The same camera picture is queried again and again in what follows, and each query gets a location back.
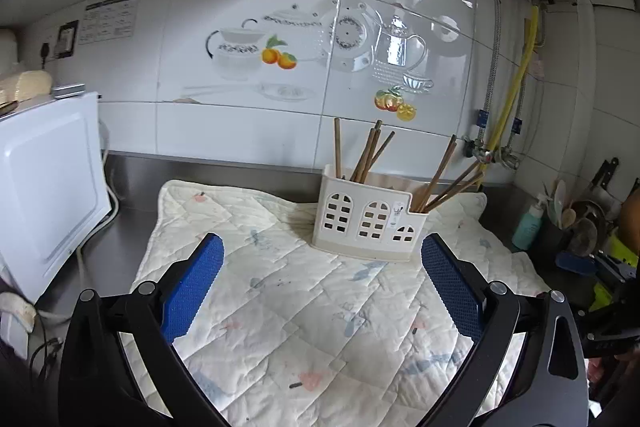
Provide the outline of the teal soap bottle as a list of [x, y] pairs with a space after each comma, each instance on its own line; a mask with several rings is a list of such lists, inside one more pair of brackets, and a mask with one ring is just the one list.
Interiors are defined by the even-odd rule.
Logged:
[[518, 226], [512, 235], [511, 242], [520, 251], [526, 251], [532, 245], [540, 229], [547, 202], [548, 197], [546, 195], [538, 194], [536, 202], [529, 206], [526, 213], [518, 221]]

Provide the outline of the white quilted patterned mat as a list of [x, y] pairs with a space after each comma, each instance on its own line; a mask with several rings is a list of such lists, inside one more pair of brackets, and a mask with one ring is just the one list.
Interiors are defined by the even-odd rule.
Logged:
[[472, 343], [419, 260], [311, 247], [316, 208], [247, 188], [171, 180], [137, 281], [156, 281], [207, 233], [224, 265], [174, 346], [235, 426], [413, 426]]

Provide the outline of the black wall socket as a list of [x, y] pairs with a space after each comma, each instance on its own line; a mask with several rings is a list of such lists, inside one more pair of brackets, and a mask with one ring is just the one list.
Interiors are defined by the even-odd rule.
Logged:
[[74, 54], [78, 26], [79, 20], [72, 20], [58, 28], [58, 38], [54, 47], [56, 58], [71, 57]]

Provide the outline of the black utensil pot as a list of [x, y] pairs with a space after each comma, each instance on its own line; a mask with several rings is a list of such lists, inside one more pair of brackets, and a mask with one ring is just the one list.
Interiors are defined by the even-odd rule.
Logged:
[[585, 191], [570, 199], [565, 183], [555, 181], [546, 192], [547, 217], [551, 231], [558, 231], [560, 254], [578, 258], [593, 256], [604, 244], [622, 204], [608, 191], [620, 160], [614, 156], [602, 162]]

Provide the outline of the white microwave oven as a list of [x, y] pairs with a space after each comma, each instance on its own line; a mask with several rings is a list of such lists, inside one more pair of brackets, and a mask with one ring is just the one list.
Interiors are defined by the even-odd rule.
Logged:
[[1, 119], [1, 262], [26, 299], [110, 210], [94, 92]]

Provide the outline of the beige plastic utensil holder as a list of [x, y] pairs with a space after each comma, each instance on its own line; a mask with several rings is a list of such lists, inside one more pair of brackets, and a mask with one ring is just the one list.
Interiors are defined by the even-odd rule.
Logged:
[[326, 253], [385, 262], [407, 262], [418, 251], [424, 213], [411, 210], [419, 182], [371, 173], [367, 181], [339, 178], [323, 168], [311, 246]]

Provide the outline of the green plastic basket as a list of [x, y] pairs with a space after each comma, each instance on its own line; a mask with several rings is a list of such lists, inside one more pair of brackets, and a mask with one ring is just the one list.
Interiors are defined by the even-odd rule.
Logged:
[[628, 281], [636, 277], [639, 257], [618, 237], [614, 229], [606, 239], [602, 251], [596, 256], [596, 279], [593, 286], [594, 300], [590, 311], [609, 306], [617, 299]]

